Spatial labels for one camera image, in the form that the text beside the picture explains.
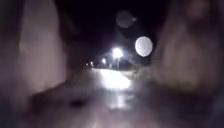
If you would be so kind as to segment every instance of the bright light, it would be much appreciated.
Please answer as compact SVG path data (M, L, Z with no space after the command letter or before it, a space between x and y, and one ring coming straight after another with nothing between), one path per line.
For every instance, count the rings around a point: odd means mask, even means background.
M109 90L127 90L131 87L131 80L119 71L101 69L102 85Z
M114 59L119 59L119 58L123 57L123 53L120 48L114 48L112 51L112 54L113 54Z
M149 56L152 53L152 41L145 36L139 37L135 42L135 50L142 57Z
M102 63L103 63L103 64L106 64L106 63L107 63L107 60L106 60L105 58L103 58L103 59L102 59Z
M90 65L93 66L93 62L92 61L90 61Z

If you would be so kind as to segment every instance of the road surface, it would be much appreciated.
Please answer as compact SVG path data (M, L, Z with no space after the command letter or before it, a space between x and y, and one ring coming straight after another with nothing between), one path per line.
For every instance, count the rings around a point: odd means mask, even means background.
M61 85L32 99L32 128L196 128L208 100L173 94L119 71L90 69L91 79Z

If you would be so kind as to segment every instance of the blurry object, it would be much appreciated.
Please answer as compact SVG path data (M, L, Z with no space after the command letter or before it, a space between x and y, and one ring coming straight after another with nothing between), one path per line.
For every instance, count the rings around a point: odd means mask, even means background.
M129 28L134 21L136 21L136 18L127 10L118 12L116 17L117 25L121 28Z
M28 0L20 42L23 74L34 92L66 79L66 59L59 36L59 20L52 0Z
M139 37L135 42L135 50L142 57L149 56L152 53L152 41L145 36Z
M153 56L153 78L178 91L210 93L222 81L222 43L205 9L209 1L185 2L172 4Z

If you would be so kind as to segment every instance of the dark sky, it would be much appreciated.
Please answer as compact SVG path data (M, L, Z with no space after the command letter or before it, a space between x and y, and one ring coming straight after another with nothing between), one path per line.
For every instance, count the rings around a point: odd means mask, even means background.
M137 18L138 31L153 38L167 14L169 0L59 0L58 7L65 10L73 23L80 28L86 45L108 49L116 38L116 14L130 11Z

